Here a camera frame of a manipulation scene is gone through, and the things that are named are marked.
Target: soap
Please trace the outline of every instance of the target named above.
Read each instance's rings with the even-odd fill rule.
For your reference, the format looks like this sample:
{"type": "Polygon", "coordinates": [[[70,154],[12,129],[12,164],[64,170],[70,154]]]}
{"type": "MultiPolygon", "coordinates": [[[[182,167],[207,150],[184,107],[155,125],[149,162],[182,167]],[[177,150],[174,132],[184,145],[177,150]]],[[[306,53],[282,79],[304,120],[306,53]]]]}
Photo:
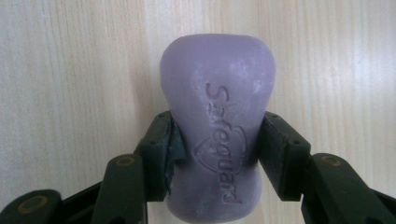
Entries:
{"type": "Polygon", "coordinates": [[[161,59],[163,94],[187,159],[175,166],[168,209],[190,223],[245,217],[262,192],[258,131],[275,82],[271,51],[246,35],[188,35],[161,59]]]}

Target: wood grain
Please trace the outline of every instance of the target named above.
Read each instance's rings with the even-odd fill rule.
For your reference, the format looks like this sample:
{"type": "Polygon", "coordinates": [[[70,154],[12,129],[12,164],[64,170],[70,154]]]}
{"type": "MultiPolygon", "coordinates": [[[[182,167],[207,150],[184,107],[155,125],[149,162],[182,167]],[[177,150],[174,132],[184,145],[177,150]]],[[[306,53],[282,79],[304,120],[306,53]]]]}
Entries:
{"type": "MultiPolygon", "coordinates": [[[[183,35],[253,35],[273,51],[269,111],[316,152],[349,161],[396,196],[396,2],[0,1],[0,209],[34,189],[63,197],[99,181],[167,109],[164,49],[183,35]]],[[[233,223],[303,223],[263,175],[257,209],[233,223]]],[[[150,223],[182,223],[163,203],[150,223]]]]}

